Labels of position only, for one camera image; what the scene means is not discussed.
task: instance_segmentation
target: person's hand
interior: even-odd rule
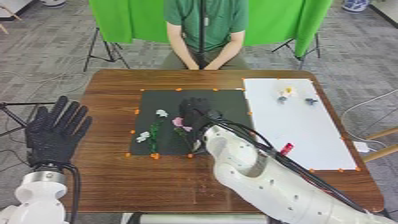
[[[220,66],[214,65],[213,63],[207,64],[207,66],[204,67],[204,70],[218,70]]]
[[[198,65],[197,64],[190,65],[188,70],[198,70]]]
[[[47,113],[46,107],[39,107],[35,118],[26,125],[26,147],[31,149],[28,153],[30,166],[47,163],[62,166],[71,162],[92,118],[83,119],[86,107],[79,107],[78,102],[71,102],[63,111],[65,104],[67,97],[60,96],[51,112]]]

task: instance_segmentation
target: gray carpet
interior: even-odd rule
[[[92,60],[81,74],[81,58],[88,50],[94,19],[85,1],[69,0],[62,9],[35,4],[21,15],[23,21],[1,22],[10,34],[0,33],[0,101],[31,102],[55,100],[60,94],[79,99],[85,83],[99,68],[122,68],[120,62]],[[307,57],[303,69],[316,74],[326,96],[341,114],[344,109],[398,88],[398,30],[371,10],[351,15],[339,9],[328,11],[319,30],[321,59]],[[294,69],[298,64],[289,51],[271,54],[277,45],[245,47],[245,58],[252,69]],[[133,69],[156,69],[170,51],[166,44],[134,41],[122,45],[122,55]],[[97,42],[97,55],[104,55]],[[371,123],[396,109],[396,96],[357,108],[346,117],[346,129],[365,136],[396,126],[398,113],[367,129]],[[30,108],[12,107],[26,117]],[[7,118],[0,114],[0,131]],[[24,156],[21,132],[0,138],[0,149],[12,149]],[[396,135],[383,138],[396,143]],[[17,164],[10,153],[0,154],[0,170]],[[371,175],[385,197],[385,209],[398,209],[398,153],[367,163]],[[15,203],[12,196],[21,177],[28,172],[23,165],[0,172],[0,208]],[[117,223],[118,214],[85,214],[78,223]]]

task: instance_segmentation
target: cable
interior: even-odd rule
[[[56,83],[56,87],[55,87],[55,89],[62,89],[62,88],[60,88],[60,84],[62,84],[62,81],[63,81],[63,77],[67,76],[67,72],[69,72],[69,70],[72,69],[74,65],[79,63],[79,61],[83,61],[83,60],[85,60],[85,58],[79,58],[79,59],[71,63],[71,65],[69,65],[67,68],[65,68],[63,73],[62,73],[58,76],[55,76],[53,78],[42,79],[42,80],[28,80],[28,79],[26,79],[15,72],[10,72],[10,71],[3,71],[3,72],[1,72],[1,73],[5,73],[5,74],[12,74],[12,75],[14,75],[24,82],[28,82],[28,83],[40,83],[40,85],[39,85],[37,89],[33,90],[33,92],[31,92],[31,94],[30,94],[30,96],[28,96],[24,102],[30,101],[30,99],[31,99],[31,97],[33,97],[33,95],[35,95],[39,89],[42,88],[42,86],[46,85],[46,83],[47,83],[49,81],[55,81],[55,80],[58,79],[58,83]],[[55,93],[56,93],[56,94],[65,94],[65,93],[74,92],[74,91],[86,85],[88,78],[86,78],[85,82],[81,82],[81,85],[79,85],[76,88],[72,88],[71,90],[55,92]],[[7,117],[7,120],[5,120],[5,131],[8,131],[8,117]],[[24,141],[19,141],[19,140],[14,139],[12,134],[8,134],[8,140],[10,140],[12,142],[15,142],[15,143],[24,143]]]
[[[207,117],[209,121],[213,122],[214,125],[218,125],[225,130],[229,130],[239,137],[241,137],[241,132],[238,132],[236,129],[230,128],[229,125],[234,125],[236,127],[246,129],[255,135],[259,136],[261,140],[268,144],[264,146],[255,140],[248,137],[243,136],[241,138],[252,143],[252,145],[262,150],[266,154],[271,153],[275,155],[275,160],[278,163],[285,166],[285,168],[301,176],[303,180],[321,189],[321,191],[330,194],[330,196],[360,212],[365,212],[358,204],[349,200],[349,198],[344,196],[342,192],[326,184],[326,182],[317,178],[317,176],[312,175],[312,173],[303,169],[303,167],[294,163],[294,161],[275,151],[275,148],[271,147],[271,144],[268,143],[266,138],[262,135],[241,124],[222,121],[222,120],[213,120]]]
[[[374,124],[383,120],[383,118],[398,111],[398,107],[394,108],[394,110],[390,110],[390,112],[385,114],[385,116],[373,122],[373,124],[364,128],[364,130],[360,131],[358,135],[371,129],[371,127],[374,126]]]
[[[81,177],[79,171],[72,164],[67,164],[63,168],[69,170],[72,174],[72,205],[71,205],[71,218],[69,224],[76,222],[76,215],[78,215],[78,201],[79,201],[79,193],[81,193]]]
[[[28,166],[28,163],[23,161],[23,159],[21,159],[17,153],[15,153],[10,149],[0,150],[0,153],[1,153],[1,152],[10,152],[10,153],[14,154],[15,159],[19,160],[19,163],[15,163],[12,166],[8,166],[7,168],[3,168],[3,169],[0,170],[0,173],[1,173],[3,171],[7,171],[12,167],[19,166],[21,164],[24,164],[24,165]]]
[[[24,160],[21,159],[21,157],[19,157],[19,155],[17,155],[17,153],[15,153],[14,150],[5,149],[5,150],[0,150],[0,153],[1,153],[1,152],[10,152],[10,153],[14,154],[14,156],[15,156],[15,159],[19,160],[19,162],[28,166],[28,163],[26,163]]]
[[[344,124],[344,116],[346,116],[346,113],[357,108],[360,107],[364,104],[367,104],[369,102],[373,102],[374,100],[378,100],[380,98],[383,98],[385,96],[389,96],[390,94],[394,94],[398,92],[398,89],[394,89],[390,92],[387,92],[383,95],[380,95],[378,97],[374,97],[373,99],[369,99],[367,101],[364,101],[362,103],[358,103],[357,105],[353,105],[342,112],[342,115],[341,115],[341,123]],[[362,142],[369,142],[369,143],[376,143],[378,145],[381,145],[383,148],[387,148],[387,145],[380,142],[380,141],[374,141],[374,140],[365,140],[362,139],[348,130],[346,130],[346,133],[349,134],[349,136],[358,139]]]
[[[23,163],[14,164],[12,166],[8,166],[5,169],[0,170],[0,173],[8,170],[12,167],[19,166]]]

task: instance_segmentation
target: white sheet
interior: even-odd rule
[[[284,104],[280,91],[293,87],[294,94]],[[339,131],[307,79],[245,79],[245,97],[257,132],[280,151],[287,143],[294,148],[287,157],[314,170],[355,169]],[[310,106],[305,98],[317,100]]]

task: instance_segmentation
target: white cabinet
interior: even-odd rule
[[[385,2],[373,2],[373,6],[381,11],[385,16],[394,20],[398,23],[398,0],[385,0]]]
[[[0,5],[3,5],[8,8],[10,12],[15,13],[31,1],[33,0],[0,0]],[[8,17],[10,15],[7,11],[0,9],[0,18]]]

